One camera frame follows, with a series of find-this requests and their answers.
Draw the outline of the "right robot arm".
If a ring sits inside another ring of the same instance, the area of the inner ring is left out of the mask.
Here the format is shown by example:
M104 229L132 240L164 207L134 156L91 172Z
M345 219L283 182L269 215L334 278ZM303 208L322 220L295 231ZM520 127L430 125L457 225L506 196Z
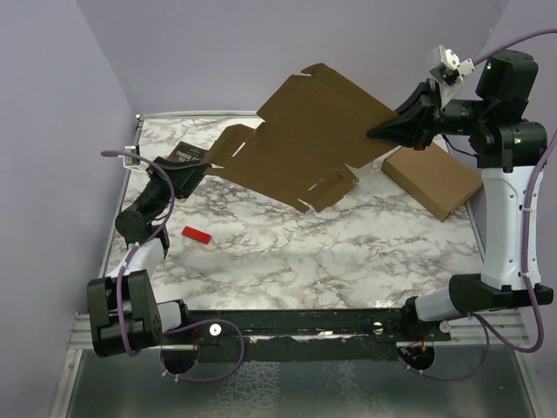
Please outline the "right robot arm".
M399 329L420 340L443 320L488 310L549 305L552 288L542 285L536 262L534 210L547 131L522 117L539 66L524 52L494 53L481 73L478 99L456 92L475 71L440 45L433 50L431 77L420 83L396 113L367 132L406 148L423 150L437 135L464 135L475 151L487 200L483 267L454 275L447 287L413 297L401 309Z

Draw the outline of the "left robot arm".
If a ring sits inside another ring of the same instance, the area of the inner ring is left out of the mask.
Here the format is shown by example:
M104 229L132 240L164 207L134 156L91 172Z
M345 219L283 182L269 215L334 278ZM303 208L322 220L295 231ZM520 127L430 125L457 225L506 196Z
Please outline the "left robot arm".
M176 344L191 336L187 306L182 300L156 302L151 276L170 248L166 222L174 204L195 191L209 166L160 157L148 165L144 190L115 219L126 255L106 276L87 285L92 345L100 358L134 356L158 345L163 335Z

